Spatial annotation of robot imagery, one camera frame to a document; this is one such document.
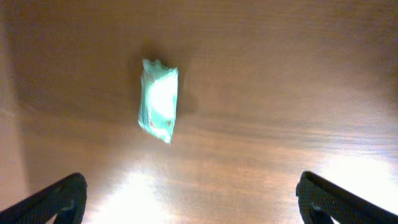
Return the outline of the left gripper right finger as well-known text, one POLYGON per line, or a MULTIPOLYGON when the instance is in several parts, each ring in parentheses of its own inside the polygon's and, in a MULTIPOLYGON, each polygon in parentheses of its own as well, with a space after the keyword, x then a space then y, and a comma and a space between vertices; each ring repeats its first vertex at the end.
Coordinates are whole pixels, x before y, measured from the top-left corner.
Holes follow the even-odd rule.
POLYGON ((305 224, 397 223, 397 215, 310 171, 302 173, 296 186, 296 196, 305 224))

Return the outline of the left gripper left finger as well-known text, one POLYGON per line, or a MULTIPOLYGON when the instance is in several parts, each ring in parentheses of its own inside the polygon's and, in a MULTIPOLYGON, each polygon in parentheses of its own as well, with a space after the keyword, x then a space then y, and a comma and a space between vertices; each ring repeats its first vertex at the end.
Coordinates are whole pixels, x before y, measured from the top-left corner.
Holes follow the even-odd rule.
POLYGON ((80 224, 85 213, 87 183, 73 173, 1 211, 1 223, 80 224))

